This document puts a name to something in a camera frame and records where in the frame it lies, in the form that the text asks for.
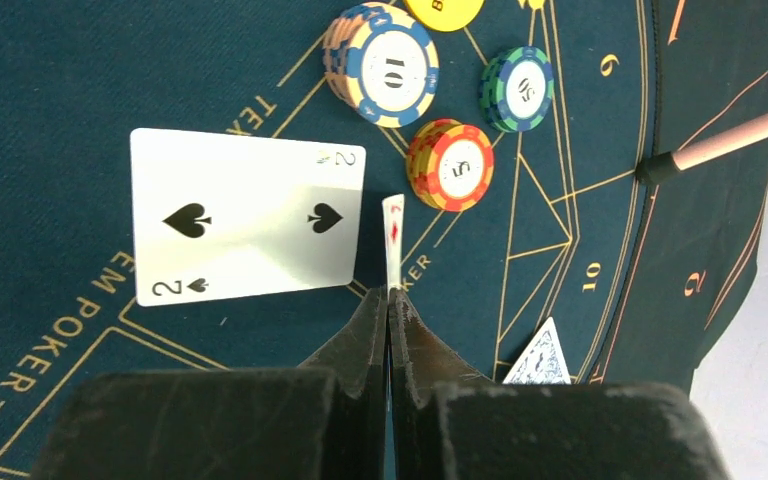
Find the orange chip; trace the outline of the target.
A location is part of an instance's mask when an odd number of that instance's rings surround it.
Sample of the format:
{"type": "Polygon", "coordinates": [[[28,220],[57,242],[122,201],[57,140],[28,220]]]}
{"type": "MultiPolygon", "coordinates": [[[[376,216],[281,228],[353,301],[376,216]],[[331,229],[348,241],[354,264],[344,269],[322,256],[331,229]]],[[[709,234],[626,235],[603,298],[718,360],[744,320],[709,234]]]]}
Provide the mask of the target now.
{"type": "Polygon", "coordinates": [[[405,159],[414,194],[426,205],[463,212],[486,194],[494,173],[494,152],[479,127],[451,118],[423,125],[405,159]]]}

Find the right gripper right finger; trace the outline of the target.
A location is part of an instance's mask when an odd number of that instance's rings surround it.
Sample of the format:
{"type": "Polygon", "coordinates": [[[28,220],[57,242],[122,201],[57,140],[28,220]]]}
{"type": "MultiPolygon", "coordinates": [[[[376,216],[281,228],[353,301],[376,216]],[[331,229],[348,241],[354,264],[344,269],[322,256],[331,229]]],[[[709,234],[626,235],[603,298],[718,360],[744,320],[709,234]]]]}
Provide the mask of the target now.
{"type": "Polygon", "coordinates": [[[708,427],[659,383],[507,385],[463,360],[389,293],[401,479],[725,479],[708,427]]]}

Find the two of spades card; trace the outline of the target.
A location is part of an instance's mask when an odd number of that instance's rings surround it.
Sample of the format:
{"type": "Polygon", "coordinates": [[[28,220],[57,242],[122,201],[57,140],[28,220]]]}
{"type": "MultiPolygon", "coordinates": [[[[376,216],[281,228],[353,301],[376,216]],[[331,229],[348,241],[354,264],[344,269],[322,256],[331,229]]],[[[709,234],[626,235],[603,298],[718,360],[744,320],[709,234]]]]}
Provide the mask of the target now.
{"type": "Polygon", "coordinates": [[[138,128],[130,155],[140,305],[352,280],[364,147],[138,128]]]}

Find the yellow dealer button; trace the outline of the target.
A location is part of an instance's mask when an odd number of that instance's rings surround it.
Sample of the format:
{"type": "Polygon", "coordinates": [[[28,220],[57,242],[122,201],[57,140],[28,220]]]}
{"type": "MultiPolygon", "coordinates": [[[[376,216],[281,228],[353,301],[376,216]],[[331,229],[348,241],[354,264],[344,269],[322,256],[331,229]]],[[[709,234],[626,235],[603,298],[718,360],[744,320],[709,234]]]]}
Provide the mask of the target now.
{"type": "Polygon", "coordinates": [[[440,32],[453,32],[469,25],[484,0],[404,0],[410,13],[423,25],[440,32]]]}

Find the green chip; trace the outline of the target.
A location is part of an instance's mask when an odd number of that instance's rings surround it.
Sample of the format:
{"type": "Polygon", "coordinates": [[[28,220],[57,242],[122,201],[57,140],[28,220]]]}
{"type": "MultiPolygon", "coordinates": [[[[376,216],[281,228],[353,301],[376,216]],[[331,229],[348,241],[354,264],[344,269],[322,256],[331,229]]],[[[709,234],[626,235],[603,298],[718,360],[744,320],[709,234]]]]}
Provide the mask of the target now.
{"type": "Polygon", "coordinates": [[[554,98],[554,75],[547,54],[535,46],[501,52],[485,66],[478,94],[485,120],[497,130],[535,129],[554,98]]]}

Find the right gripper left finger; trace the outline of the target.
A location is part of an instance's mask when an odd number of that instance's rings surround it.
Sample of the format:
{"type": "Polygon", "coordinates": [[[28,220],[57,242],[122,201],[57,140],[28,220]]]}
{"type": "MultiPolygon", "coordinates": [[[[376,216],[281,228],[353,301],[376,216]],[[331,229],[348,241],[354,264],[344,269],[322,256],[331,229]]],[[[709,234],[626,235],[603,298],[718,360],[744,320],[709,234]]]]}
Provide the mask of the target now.
{"type": "Polygon", "coordinates": [[[105,374],[60,413],[35,479],[380,479],[387,294],[292,368],[105,374]]]}

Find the red diamond card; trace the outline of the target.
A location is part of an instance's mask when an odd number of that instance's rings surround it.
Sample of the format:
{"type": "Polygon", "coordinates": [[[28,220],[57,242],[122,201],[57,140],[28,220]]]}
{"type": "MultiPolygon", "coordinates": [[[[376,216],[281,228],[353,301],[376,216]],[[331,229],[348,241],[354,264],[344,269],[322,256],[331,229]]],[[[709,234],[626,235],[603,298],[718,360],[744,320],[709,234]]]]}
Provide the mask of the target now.
{"type": "Polygon", "coordinates": [[[404,207],[403,194],[392,195],[382,200],[386,281],[389,290],[401,289],[404,207]]]}

